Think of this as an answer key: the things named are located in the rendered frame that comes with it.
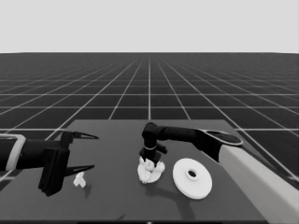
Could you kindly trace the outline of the large thick white disc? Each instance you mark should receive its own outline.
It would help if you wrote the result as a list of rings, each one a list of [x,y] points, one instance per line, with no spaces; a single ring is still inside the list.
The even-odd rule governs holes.
[[[199,161],[184,158],[173,168],[173,180],[178,190],[185,196],[204,199],[212,190],[212,178],[207,168]]]

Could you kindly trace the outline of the small white T-shaped piece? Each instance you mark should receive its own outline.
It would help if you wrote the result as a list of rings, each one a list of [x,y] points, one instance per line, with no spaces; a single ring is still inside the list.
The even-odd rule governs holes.
[[[78,174],[76,174],[75,180],[73,181],[73,184],[78,187],[81,186],[82,188],[84,188],[86,186],[86,181],[84,179],[84,173],[80,172]]]

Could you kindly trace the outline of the white round carrier with pins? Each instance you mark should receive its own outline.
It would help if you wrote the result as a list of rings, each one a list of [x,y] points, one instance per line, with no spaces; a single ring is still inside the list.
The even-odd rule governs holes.
[[[146,170],[146,168],[143,165],[138,164],[138,166],[137,166],[138,177],[143,172],[148,172],[148,171]],[[162,175],[162,173],[158,173],[154,169],[154,171],[151,173],[150,181],[148,183],[153,183],[153,182],[157,181],[161,177],[161,175]]]

